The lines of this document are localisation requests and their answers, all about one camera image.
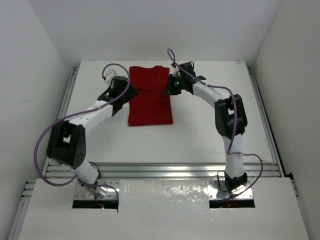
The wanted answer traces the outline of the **red t shirt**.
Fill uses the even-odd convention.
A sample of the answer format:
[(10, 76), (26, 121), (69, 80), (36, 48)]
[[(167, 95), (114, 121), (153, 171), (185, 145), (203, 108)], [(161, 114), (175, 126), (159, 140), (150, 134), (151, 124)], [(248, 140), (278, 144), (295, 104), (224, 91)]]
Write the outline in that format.
[(137, 90), (137, 95), (129, 101), (130, 127), (173, 124), (171, 99), (163, 94), (169, 72), (169, 68), (159, 65), (129, 68), (130, 82)]

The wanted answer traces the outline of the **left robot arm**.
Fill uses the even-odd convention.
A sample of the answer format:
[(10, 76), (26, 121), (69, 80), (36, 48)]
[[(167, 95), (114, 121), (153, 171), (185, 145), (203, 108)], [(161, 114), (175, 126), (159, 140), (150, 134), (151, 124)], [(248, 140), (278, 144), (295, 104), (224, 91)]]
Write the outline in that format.
[(55, 124), (46, 150), (48, 158), (68, 166), (82, 182), (93, 185), (99, 172), (86, 160), (87, 134), (104, 120), (113, 117), (132, 100), (137, 90), (128, 78), (114, 76), (109, 87), (84, 112)]

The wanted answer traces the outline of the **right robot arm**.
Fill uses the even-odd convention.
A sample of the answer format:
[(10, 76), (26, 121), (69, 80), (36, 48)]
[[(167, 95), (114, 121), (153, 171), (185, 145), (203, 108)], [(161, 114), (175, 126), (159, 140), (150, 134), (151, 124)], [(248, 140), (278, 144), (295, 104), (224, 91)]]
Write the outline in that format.
[(222, 137), (225, 148), (224, 185), (231, 193), (248, 182), (243, 161), (243, 135), (248, 125), (242, 97), (225, 93), (221, 87), (213, 87), (205, 77), (196, 76), (192, 61), (171, 64), (173, 73), (169, 75), (164, 95), (177, 96), (186, 91), (201, 98), (214, 109), (214, 123)]

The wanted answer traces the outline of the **white foam cover panel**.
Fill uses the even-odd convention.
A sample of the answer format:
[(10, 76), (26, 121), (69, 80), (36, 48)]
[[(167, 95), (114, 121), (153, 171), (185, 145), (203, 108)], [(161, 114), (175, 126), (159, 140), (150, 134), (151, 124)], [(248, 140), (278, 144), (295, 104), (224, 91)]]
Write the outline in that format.
[(291, 181), (264, 178), (253, 208), (211, 209), (205, 180), (122, 180), (119, 208), (74, 209), (75, 185), (37, 180), (21, 240), (306, 240)]

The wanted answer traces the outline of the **aluminium frame rail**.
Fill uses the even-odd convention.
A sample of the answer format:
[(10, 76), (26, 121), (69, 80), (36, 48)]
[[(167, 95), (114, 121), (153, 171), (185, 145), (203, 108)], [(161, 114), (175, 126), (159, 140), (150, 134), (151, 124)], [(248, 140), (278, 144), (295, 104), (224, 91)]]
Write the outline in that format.
[[(196, 61), (195, 71), (212, 85), (226, 86), (242, 96), (248, 126), (243, 150), (250, 177), (292, 177), (283, 166), (267, 121), (257, 85), (241, 61)], [(171, 97), (172, 125), (128, 125), (129, 105), (91, 130), (86, 159), (106, 177), (208, 177), (225, 168), (222, 137), (214, 109), (183, 92)]]

